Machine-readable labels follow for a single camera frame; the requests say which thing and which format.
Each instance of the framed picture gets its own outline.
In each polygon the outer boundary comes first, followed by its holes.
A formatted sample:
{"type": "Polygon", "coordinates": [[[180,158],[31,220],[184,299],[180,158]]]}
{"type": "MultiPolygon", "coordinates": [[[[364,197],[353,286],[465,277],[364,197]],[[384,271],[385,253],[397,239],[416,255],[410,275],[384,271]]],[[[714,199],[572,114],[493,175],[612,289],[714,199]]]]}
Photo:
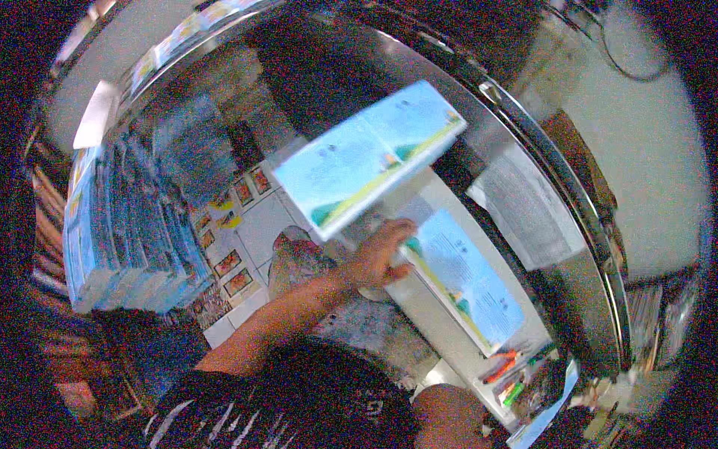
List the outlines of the framed picture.
{"type": "Polygon", "coordinates": [[[232,297],[250,283],[252,283],[252,276],[249,275],[249,271],[245,268],[227,281],[225,290],[227,290],[227,294],[232,297]]]}
{"type": "Polygon", "coordinates": [[[234,212],[230,210],[227,215],[217,221],[217,227],[224,229],[235,228],[239,223],[242,223],[242,217],[236,216],[234,212]]]}
{"type": "Polygon", "coordinates": [[[232,271],[232,268],[236,267],[241,263],[242,258],[240,258],[239,254],[237,254],[237,250],[233,249],[231,253],[227,254],[227,257],[225,257],[220,263],[215,265],[215,271],[217,272],[217,275],[219,277],[222,277],[232,271]]]}
{"type": "Polygon", "coordinates": [[[247,184],[247,179],[244,176],[239,178],[237,184],[235,185],[235,189],[237,190],[239,202],[242,203],[242,205],[248,205],[254,200],[252,191],[249,190],[249,184],[247,184]]]}
{"type": "Polygon", "coordinates": [[[212,230],[210,229],[200,237],[200,246],[202,247],[202,249],[207,249],[209,245],[213,243],[215,243],[215,234],[213,234],[212,230]]]}
{"type": "Polygon", "coordinates": [[[229,190],[224,192],[224,195],[220,196],[219,199],[211,201],[210,206],[218,210],[230,210],[234,206],[234,202],[229,190]]]}
{"type": "Polygon", "coordinates": [[[254,181],[254,187],[257,189],[259,195],[263,195],[271,189],[271,183],[267,176],[264,174],[262,167],[257,167],[251,171],[252,180],[254,181]]]}
{"type": "Polygon", "coordinates": [[[210,221],[212,219],[210,218],[210,214],[205,212],[199,220],[197,220],[197,230],[201,231],[205,228],[206,225],[210,224],[210,221]]]}

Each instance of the poster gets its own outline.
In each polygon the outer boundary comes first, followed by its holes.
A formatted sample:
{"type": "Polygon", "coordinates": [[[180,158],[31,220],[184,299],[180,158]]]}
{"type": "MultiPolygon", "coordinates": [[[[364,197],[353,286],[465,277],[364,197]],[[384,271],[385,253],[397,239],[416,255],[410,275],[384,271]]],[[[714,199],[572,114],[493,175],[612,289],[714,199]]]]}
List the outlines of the poster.
{"type": "Polygon", "coordinates": [[[202,330],[208,329],[230,310],[232,310],[232,306],[222,299],[216,284],[210,285],[187,307],[187,312],[197,321],[202,330]]]}
{"type": "Polygon", "coordinates": [[[200,237],[200,246],[202,249],[207,249],[209,245],[213,243],[215,243],[215,235],[211,230],[205,232],[202,237],[200,237]]]}
{"type": "Polygon", "coordinates": [[[217,275],[219,277],[222,277],[232,271],[232,268],[236,267],[241,263],[242,258],[239,257],[239,254],[237,254],[237,250],[233,249],[229,254],[227,254],[227,257],[225,257],[220,263],[215,265],[215,272],[217,272],[217,275]]]}
{"type": "Polygon", "coordinates": [[[217,210],[230,210],[232,207],[234,207],[232,195],[230,195],[229,191],[224,192],[224,194],[220,196],[219,199],[210,202],[210,206],[217,210]]]}
{"type": "Polygon", "coordinates": [[[250,276],[249,271],[245,268],[237,273],[232,279],[227,281],[225,284],[225,290],[227,291],[227,294],[232,297],[244,289],[244,287],[252,283],[252,281],[252,276],[250,276]]]}
{"type": "Polygon", "coordinates": [[[257,189],[259,195],[263,195],[271,189],[271,183],[264,174],[262,167],[257,167],[251,171],[252,180],[254,181],[254,187],[257,189]]]}
{"type": "Polygon", "coordinates": [[[210,214],[205,211],[197,221],[197,231],[203,230],[206,225],[210,224],[211,220],[212,218],[210,218],[210,214]]]}
{"type": "Polygon", "coordinates": [[[242,206],[246,206],[254,200],[252,191],[249,190],[249,184],[247,184],[247,179],[245,179],[244,176],[239,178],[237,184],[235,185],[235,189],[237,190],[237,196],[239,197],[239,202],[242,206]]]}

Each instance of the picture book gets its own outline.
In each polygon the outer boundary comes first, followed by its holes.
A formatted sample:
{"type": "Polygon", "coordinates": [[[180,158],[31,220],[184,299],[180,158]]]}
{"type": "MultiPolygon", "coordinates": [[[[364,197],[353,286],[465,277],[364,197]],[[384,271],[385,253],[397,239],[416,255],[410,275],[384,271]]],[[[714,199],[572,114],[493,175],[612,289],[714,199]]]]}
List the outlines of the picture book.
{"type": "Polygon", "coordinates": [[[310,142],[274,170],[326,241],[448,150],[466,121],[422,80],[310,142]]]}
{"type": "Polygon", "coordinates": [[[447,211],[423,222],[401,253],[487,357],[523,325],[521,306],[447,211]]]}

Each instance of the paper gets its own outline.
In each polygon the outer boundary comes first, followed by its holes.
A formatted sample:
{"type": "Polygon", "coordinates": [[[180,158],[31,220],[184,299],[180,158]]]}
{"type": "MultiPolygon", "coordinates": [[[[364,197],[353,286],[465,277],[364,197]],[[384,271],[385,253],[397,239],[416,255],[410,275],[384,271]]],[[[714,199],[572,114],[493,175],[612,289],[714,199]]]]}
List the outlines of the paper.
{"type": "Polygon", "coordinates": [[[586,246],[563,200],[517,144],[492,160],[466,193],[491,215],[527,271],[586,246]]]}
{"type": "Polygon", "coordinates": [[[523,325],[521,306],[447,211],[425,221],[402,251],[486,356],[523,325]]]}
{"type": "Polygon", "coordinates": [[[274,174],[326,241],[432,163],[465,127],[454,108],[419,81],[310,142],[274,174]]]}
{"type": "Polygon", "coordinates": [[[506,444],[511,449],[528,449],[531,447],[534,441],[546,430],[551,424],[551,421],[555,418],[556,413],[559,412],[561,406],[568,399],[571,391],[573,391],[576,382],[579,379],[579,369],[576,361],[571,361],[568,368],[566,368],[566,384],[564,386],[564,395],[559,399],[556,404],[545,409],[543,412],[538,414],[533,421],[529,424],[520,427],[516,433],[511,435],[506,444]]]}

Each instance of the wire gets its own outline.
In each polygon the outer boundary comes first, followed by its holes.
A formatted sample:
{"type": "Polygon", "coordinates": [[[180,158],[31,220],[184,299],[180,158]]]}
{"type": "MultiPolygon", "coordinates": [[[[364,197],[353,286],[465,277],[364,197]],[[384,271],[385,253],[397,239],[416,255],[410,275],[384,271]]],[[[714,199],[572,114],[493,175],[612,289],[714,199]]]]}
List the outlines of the wire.
{"type": "Polygon", "coordinates": [[[591,35],[586,32],[584,29],[582,29],[576,22],[571,20],[569,17],[567,17],[563,12],[559,11],[556,7],[549,3],[542,3],[541,5],[547,9],[551,14],[558,17],[563,23],[566,24],[569,28],[573,29],[576,32],[582,33],[584,36],[588,38],[593,43],[596,43],[599,47],[599,51],[605,55],[606,63],[609,67],[611,67],[616,72],[619,72],[619,74],[625,76],[629,80],[636,81],[637,83],[652,83],[655,80],[658,80],[661,76],[668,73],[668,71],[671,69],[671,61],[666,58],[666,61],[662,64],[662,66],[656,71],[655,73],[652,73],[647,76],[641,76],[641,75],[634,75],[632,73],[629,73],[624,68],[622,68],[615,59],[613,59],[613,56],[611,56],[611,53],[608,51],[608,45],[606,44],[606,30],[603,27],[603,23],[601,23],[599,17],[590,9],[588,9],[582,2],[580,1],[570,1],[571,4],[574,6],[577,6],[579,9],[581,9],[583,12],[586,13],[589,20],[593,23],[595,23],[598,26],[599,33],[600,33],[600,39],[594,40],[591,35]]]}
{"type": "Polygon", "coordinates": [[[604,55],[606,55],[609,62],[609,66],[613,70],[616,70],[621,75],[628,78],[629,80],[636,81],[637,83],[652,83],[653,81],[658,80],[661,76],[668,73],[668,71],[671,69],[671,60],[666,58],[666,61],[663,62],[662,66],[660,66],[660,68],[655,73],[651,73],[650,75],[641,76],[627,72],[620,65],[618,65],[616,60],[613,59],[613,56],[611,56],[611,53],[608,51],[608,45],[606,44],[606,31],[603,27],[603,24],[598,21],[596,21],[596,24],[598,25],[599,33],[601,35],[601,39],[598,41],[599,47],[604,53],[604,55]]]}

